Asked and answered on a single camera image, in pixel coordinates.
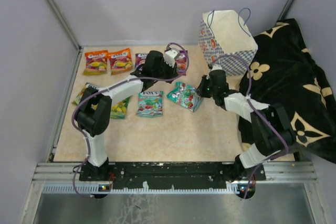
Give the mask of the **mint candy bag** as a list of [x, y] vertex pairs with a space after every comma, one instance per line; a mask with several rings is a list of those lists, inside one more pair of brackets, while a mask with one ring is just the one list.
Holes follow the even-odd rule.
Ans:
[[197, 94], [195, 87], [179, 81], [175, 83], [175, 88], [166, 97], [191, 112], [195, 112], [203, 101], [203, 98]]
[[154, 118], [163, 115], [163, 91], [145, 91], [138, 94], [137, 116]]

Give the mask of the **purple candy bag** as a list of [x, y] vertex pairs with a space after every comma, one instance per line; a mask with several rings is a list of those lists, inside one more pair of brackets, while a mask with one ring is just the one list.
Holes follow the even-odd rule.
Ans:
[[141, 70], [145, 64], [148, 53], [135, 54], [135, 70]]
[[179, 55], [175, 58], [175, 63], [177, 65], [176, 71], [178, 75], [186, 75], [185, 69], [187, 65], [187, 57], [184, 51], [180, 50]]

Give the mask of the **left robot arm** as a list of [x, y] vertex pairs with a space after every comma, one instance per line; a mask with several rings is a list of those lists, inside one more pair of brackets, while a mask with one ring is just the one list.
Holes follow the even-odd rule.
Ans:
[[109, 159], [104, 145], [104, 132], [110, 123], [112, 107], [135, 94], [146, 91], [158, 81], [171, 83], [177, 79], [179, 50], [170, 48], [164, 53], [151, 50], [145, 62], [124, 80], [111, 86], [85, 89], [75, 108], [71, 122], [87, 145], [87, 156], [80, 169], [83, 181], [105, 180], [109, 176]]

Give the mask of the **green candy bag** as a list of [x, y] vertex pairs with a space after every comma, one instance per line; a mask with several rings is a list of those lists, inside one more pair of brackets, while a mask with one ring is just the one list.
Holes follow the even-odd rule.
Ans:
[[88, 87], [92, 87], [94, 89], [99, 89], [99, 86], [92, 84], [90, 82], [86, 82], [86, 84], [82, 87], [81, 91], [75, 96], [74, 100], [71, 102], [71, 104], [77, 106], [80, 103], [80, 100], [83, 96], [83, 93], [85, 91], [86, 88]]
[[130, 98], [131, 97], [128, 97], [111, 107], [111, 113], [110, 113], [111, 119], [125, 119], [126, 118], [127, 108], [129, 105]]

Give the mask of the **orange candy bag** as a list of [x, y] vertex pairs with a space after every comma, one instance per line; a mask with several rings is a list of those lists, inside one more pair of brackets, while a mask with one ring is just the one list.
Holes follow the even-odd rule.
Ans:
[[86, 67], [83, 75], [101, 75], [107, 73], [107, 50], [85, 53]]
[[130, 71], [133, 67], [130, 48], [109, 52], [107, 56], [110, 62], [111, 75]]

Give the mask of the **blue checkered paper bag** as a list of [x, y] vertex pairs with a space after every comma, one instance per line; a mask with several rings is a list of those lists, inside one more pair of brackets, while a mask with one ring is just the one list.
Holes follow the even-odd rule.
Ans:
[[258, 50], [245, 20], [234, 10], [202, 14], [198, 44], [208, 65], [220, 65], [228, 76], [245, 74]]

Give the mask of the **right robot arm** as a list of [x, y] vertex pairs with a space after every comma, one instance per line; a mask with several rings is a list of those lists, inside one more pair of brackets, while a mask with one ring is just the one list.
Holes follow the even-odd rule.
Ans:
[[261, 103], [250, 96], [231, 90], [226, 82], [226, 73], [213, 68], [203, 75], [196, 93], [202, 98], [212, 98], [222, 109], [234, 112], [251, 124], [252, 145], [235, 157], [234, 163], [225, 172], [226, 180], [248, 179], [253, 167], [281, 153], [288, 153], [296, 137], [285, 108], [281, 104]]

